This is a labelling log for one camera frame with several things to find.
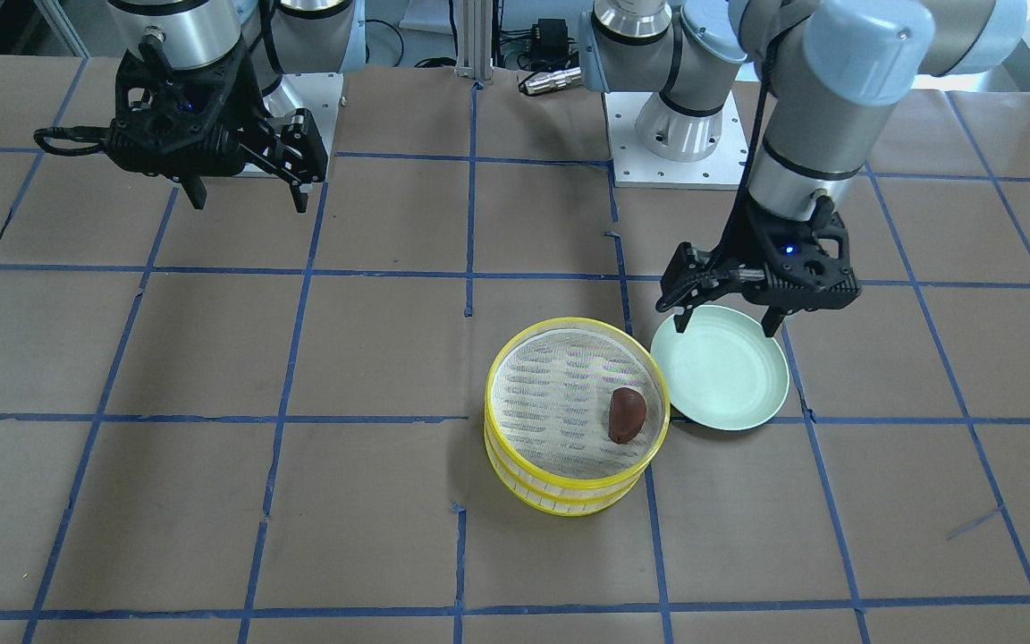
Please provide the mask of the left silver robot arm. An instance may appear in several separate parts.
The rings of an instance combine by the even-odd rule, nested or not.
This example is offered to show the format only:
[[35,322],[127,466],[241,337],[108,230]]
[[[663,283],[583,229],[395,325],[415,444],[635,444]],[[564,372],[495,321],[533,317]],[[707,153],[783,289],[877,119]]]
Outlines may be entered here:
[[765,309],[775,335],[797,311],[845,309],[862,286],[839,211],[892,111],[919,76],[1004,62],[1025,34],[1025,1],[594,1],[579,65],[600,93],[653,95],[647,133],[718,123],[740,66],[760,82],[737,195],[718,245],[683,241],[658,311],[678,333],[731,293]]

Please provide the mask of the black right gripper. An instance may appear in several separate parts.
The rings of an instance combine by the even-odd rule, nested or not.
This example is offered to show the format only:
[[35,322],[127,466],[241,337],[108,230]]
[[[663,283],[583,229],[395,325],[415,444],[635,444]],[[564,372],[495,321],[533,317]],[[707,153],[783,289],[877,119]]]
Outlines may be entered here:
[[266,110],[244,39],[191,70],[172,65],[165,45],[145,36],[123,57],[107,157],[123,170],[181,181],[198,211],[207,200],[203,178],[254,165],[289,183],[295,209],[307,213],[328,160],[314,115],[304,107],[282,117]]

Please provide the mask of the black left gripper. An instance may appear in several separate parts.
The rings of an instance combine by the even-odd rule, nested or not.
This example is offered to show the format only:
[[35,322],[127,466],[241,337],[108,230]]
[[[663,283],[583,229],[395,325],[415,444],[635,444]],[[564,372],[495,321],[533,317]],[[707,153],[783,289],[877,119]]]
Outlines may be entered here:
[[789,221],[740,196],[714,249],[680,243],[655,303],[658,311],[674,310],[675,333],[687,330],[696,307],[733,293],[766,308],[761,330],[767,338],[777,335],[786,313],[845,309],[854,302],[862,286],[835,200],[819,194],[804,204],[805,219]]

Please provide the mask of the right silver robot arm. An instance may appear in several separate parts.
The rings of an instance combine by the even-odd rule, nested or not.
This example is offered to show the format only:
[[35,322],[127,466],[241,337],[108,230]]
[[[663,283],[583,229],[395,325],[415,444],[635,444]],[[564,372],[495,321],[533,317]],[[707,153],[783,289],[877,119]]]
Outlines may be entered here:
[[328,154],[309,107],[275,106],[294,74],[367,62],[360,1],[111,1],[127,47],[102,149],[123,170],[206,203],[205,178],[254,166],[287,183],[306,212]]

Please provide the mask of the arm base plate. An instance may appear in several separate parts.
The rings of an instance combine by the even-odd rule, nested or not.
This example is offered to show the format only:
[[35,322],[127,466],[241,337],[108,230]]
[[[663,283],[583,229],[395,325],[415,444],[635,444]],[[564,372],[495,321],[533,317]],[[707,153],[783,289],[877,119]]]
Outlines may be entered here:
[[344,84],[346,79],[338,72],[286,74],[263,97],[263,105],[274,117],[291,115],[299,107],[309,110],[314,115],[330,165],[336,125],[346,103]]
[[747,162],[736,99],[705,117],[675,113],[655,93],[604,94],[606,135],[619,188],[735,191]]

